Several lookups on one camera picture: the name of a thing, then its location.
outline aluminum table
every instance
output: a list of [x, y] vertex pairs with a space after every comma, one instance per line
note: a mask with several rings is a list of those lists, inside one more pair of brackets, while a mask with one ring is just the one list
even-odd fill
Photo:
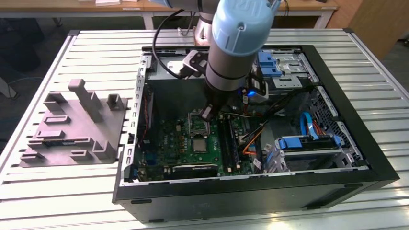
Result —
[[[409, 226], [409, 94], [354, 34], [341, 29], [272, 30], [269, 45], [315, 45], [401, 179], [331, 209], [143, 225], [111, 203], [117, 162], [20, 168], [19, 157], [47, 110], [51, 91], [83, 78], [99, 98], [132, 100], [141, 47], [155, 31], [80, 31], [68, 36], [0, 156], [0, 229], [374, 229]], [[161, 46], [193, 45], [164, 30]]]

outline blue plastic clip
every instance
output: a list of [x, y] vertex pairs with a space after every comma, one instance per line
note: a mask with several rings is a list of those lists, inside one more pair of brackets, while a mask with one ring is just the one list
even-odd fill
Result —
[[301, 135], [307, 135], [305, 120], [307, 120], [309, 134], [312, 135], [315, 140], [319, 140], [320, 139], [319, 135], [315, 133], [315, 126], [313, 126], [312, 115], [308, 112], [303, 112], [301, 117], [300, 117]]
[[301, 148], [303, 144], [300, 138], [284, 138], [285, 144], [288, 148]]
[[279, 145], [281, 149], [287, 148], [285, 141], [283, 139], [279, 140]]
[[335, 135], [333, 140], [335, 140], [335, 143], [337, 144], [337, 146], [340, 147], [343, 145], [341, 138], [337, 135]]
[[277, 59], [269, 52], [259, 52], [259, 64], [264, 77], [281, 77], [283, 72], [277, 69]]

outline wire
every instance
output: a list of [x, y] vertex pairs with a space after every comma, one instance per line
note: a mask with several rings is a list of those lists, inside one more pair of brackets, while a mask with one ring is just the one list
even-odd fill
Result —
[[268, 123], [269, 121], [269, 117], [273, 116], [280, 110], [283, 110], [285, 108], [285, 106], [288, 105], [288, 103], [291, 102], [292, 98], [303, 93], [303, 92], [309, 92], [315, 89], [313, 85], [309, 85], [301, 89], [296, 89], [292, 90], [283, 98], [280, 98], [269, 107], [268, 111], [264, 114], [264, 122], [260, 124], [259, 128], [256, 130], [253, 130], [249, 134], [244, 135], [244, 137], [241, 138], [243, 140], [245, 140], [247, 138], [249, 138], [255, 133], [257, 133], [259, 131], [263, 130], [264, 125]]
[[20, 79], [17, 79], [17, 80], [9, 82], [8, 84], [13, 84], [13, 83], [16, 83], [16, 82], [19, 82], [19, 81], [21, 81], [21, 80], [32, 80], [32, 79], [41, 79], [41, 80], [43, 80], [43, 78], [20, 78]]
[[244, 148], [244, 150], [243, 150], [243, 155], [245, 155], [245, 153], [249, 153], [249, 152], [248, 152], [249, 146], [251, 146], [251, 144], [255, 142], [255, 140], [257, 139], [257, 137], [260, 136], [261, 131], [263, 131], [263, 129], [260, 130], [260, 132], [256, 134], [256, 136], [252, 138], [252, 140], [249, 141], [248, 145], [245, 146], [245, 148]]
[[16, 83], [16, 82], [19, 82], [19, 81], [21, 81], [21, 80], [32, 80], [32, 79], [41, 79], [43, 80], [43, 78], [20, 78], [20, 79], [17, 79], [17, 80], [15, 80], [15, 81], [12, 81], [12, 82], [9, 82], [9, 83], [7, 83], [7, 89], [8, 89], [8, 96], [9, 96], [9, 99], [12, 99], [12, 100], [15, 100], [16, 98], [17, 98], [17, 96], [19, 96], [19, 94], [16, 93], [15, 94], [15, 96], [12, 97], [12, 91], [11, 91], [11, 84], [13, 84], [13, 83]]
[[161, 27], [164, 26], [164, 24], [169, 21], [171, 18], [173, 18], [176, 15], [179, 15], [183, 11], [185, 10], [179, 10], [176, 11], [173, 14], [171, 14], [165, 20], [160, 23], [157, 29], [156, 29], [156, 32], [155, 32], [155, 36], [153, 36], [153, 41], [152, 41], [152, 51], [153, 51], [153, 56], [155, 56], [155, 59], [156, 61], [159, 62], [160, 66], [165, 69], [165, 71], [173, 76], [176, 77], [177, 79], [184, 79], [183, 76], [177, 75], [176, 73], [173, 73], [172, 70], [169, 70], [169, 68], [167, 67], [167, 65], [161, 62], [159, 56], [157, 56], [157, 53], [156, 53], [156, 40], [157, 40], [157, 36], [159, 36], [159, 32], [161, 30]]
[[288, 1], [284, 0], [285, 2], [285, 12], [284, 12], [284, 16], [289, 16], [289, 6], [288, 6]]
[[233, 116], [240, 116], [240, 117], [247, 117], [247, 118], [251, 118], [251, 117], [256, 117], [256, 116], [252, 116], [252, 115], [243, 115], [243, 114], [236, 114], [236, 113], [227, 113], [224, 111], [220, 111], [223, 114], [225, 115], [233, 115]]
[[257, 155], [255, 152], [244, 152], [243, 155]]
[[192, 29], [192, 25], [193, 25], [193, 19], [195, 19], [195, 16], [196, 16], [196, 12], [192, 14], [191, 12], [191, 22], [189, 22], [189, 26], [188, 26], [188, 30], [187, 30], [187, 33], [184, 34], [184, 31], [181, 30], [181, 28], [179, 27], [179, 29], [181, 30], [180, 31], [180, 34], [185, 37], [188, 36], [189, 32], [191, 32], [191, 29]]

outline black cable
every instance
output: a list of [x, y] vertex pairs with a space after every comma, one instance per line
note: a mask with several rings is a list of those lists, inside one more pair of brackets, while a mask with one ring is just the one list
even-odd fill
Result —
[[284, 12], [284, 16], [289, 16], [289, 6], [288, 6], [288, 1], [284, 0], [285, 2], [285, 12]]
[[263, 116], [263, 123], [260, 124], [259, 128], [255, 129], [251, 133], [248, 133], [247, 135], [244, 135], [244, 137], [241, 138], [243, 140], [245, 140], [247, 138], [249, 138], [253, 134], [259, 133], [259, 131], [264, 128], [264, 125], [268, 123], [269, 118], [280, 111], [285, 108], [285, 106], [288, 105], [288, 103], [291, 102], [291, 100], [293, 99], [293, 97], [296, 95], [299, 95], [303, 92], [309, 92], [315, 89], [313, 85], [309, 85], [301, 89], [296, 89], [292, 92], [289, 92], [283, 98], [280, 98], [276, 103], [269, 107], [268, 111], [264, 113]]
[[155, 59], [156, 59], [157, 63], [159, 63], [160, 66], [165, 69], [165, 71], [167, 71], [173, 77], [176, 77], [177, 79], [184, 79], [184, 77], [180, 76], [180, 75], [177, 75], [176, 73], [173, 73], [173, 71], [169, 70], [169, 68], [167, 67], [167, 65], [161, 62], [161, 60], [160, 60], [160, 58], [159, 58], [159, 56], [157, 56], [157, 53], [156, 53], [156, 40], [157, 40], [157, 35], [159, 35], [159, 32], [160, 32], [161, 27], [164, 26], [164, 24], [168, 22], [168, 20], [169, 20], [171, 18], [173, 18], [176, 15], [179, 15], [183, 11], [185, 11], [185, 10], [179, 10], [179, 11], [176, 11], [176, 12], [175, 12], [173, 14], [171, 14], [171, 15], [165, 18], [165, 20], [160, 23], [160, 25], [159, 25], [159, 27], [157, 27], [157, 29], [156, 29], [156, 32], [155, 32], [153, 42], [152, 42], [152, 51], [153, 51], [153, 56], [155, 56]]
[[184, 37], [189, 35], [191, 29], [192, 29], [192, 25], [193, 25], [195, 16], [196, 16], [196, 12], [195, 12], [193, 14], [192, 14], [192, 12], [191, 12], [191, 22], [189, 22], [189, 26], [188, 26], [187, 32], [184, 33], [183, 29], [180, 29], [180, 30], [181, 30], [180, 34], [181, 34]]

